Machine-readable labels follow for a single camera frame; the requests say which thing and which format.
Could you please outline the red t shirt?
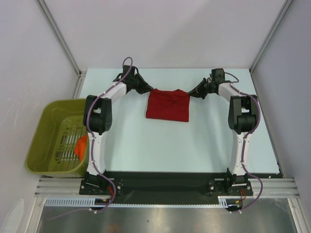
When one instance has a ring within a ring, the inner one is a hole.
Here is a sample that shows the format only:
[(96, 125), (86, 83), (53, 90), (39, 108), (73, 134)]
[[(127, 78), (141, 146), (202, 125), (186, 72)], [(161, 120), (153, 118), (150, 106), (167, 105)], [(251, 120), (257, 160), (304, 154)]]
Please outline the red t shirt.
[(180, 89), (150, 92), (145, 117), (179, 122), (189, 122), (190, 96)]

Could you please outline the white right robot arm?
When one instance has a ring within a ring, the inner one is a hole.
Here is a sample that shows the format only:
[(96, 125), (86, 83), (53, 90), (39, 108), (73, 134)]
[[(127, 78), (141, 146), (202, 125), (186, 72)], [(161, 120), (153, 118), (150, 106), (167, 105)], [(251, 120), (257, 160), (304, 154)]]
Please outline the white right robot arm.
[(208, 94), (217, 94), (229, 103), (228, 126), (233, 133), (232, 155), (226, 172), (224, 189), (230, 195), (237, 194), (246, 186), (251, 175), (246, 168), (250, 139), (260, 124), (261, 111), (256, 95), (239, 90), (234, 84), (239, 79), (222, 68), (211, 70), (209, 78), (203, 80), (188, 94), (205, 99)]

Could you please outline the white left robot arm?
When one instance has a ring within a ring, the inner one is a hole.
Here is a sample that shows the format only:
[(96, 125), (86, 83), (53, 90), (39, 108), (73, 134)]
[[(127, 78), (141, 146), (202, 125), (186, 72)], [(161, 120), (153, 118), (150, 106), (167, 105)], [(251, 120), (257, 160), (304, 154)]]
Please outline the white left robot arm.
[(89, 140), (87, 175), (94, 178), (90, 188), (97, 194), (107, 190), (107, 181), (101, 177), (106, 171), (104, 163), (105, 141), (112, 126), (112, 105), (131, 90), (145, 94), (153, 88), (143, 79), (135, 66), (124, 65), (113, 83), (102, 94), (88, 95), (85, 104), (84, 125)]

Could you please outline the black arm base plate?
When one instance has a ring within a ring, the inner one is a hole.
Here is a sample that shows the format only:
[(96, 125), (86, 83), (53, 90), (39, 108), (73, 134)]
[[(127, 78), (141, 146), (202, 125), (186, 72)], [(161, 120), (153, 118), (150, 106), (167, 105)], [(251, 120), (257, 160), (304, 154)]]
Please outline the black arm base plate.
[(253, 196), (250, 182), (246, 186), (226, 187), (226, 173), (106, 171), (104, 175), (105, 178), (100, 178), (85, 174), (79, 194), (98, 197), (113, 194), (124, 201), (168, 200), (181, 203), (218, 196), (234, 199)]

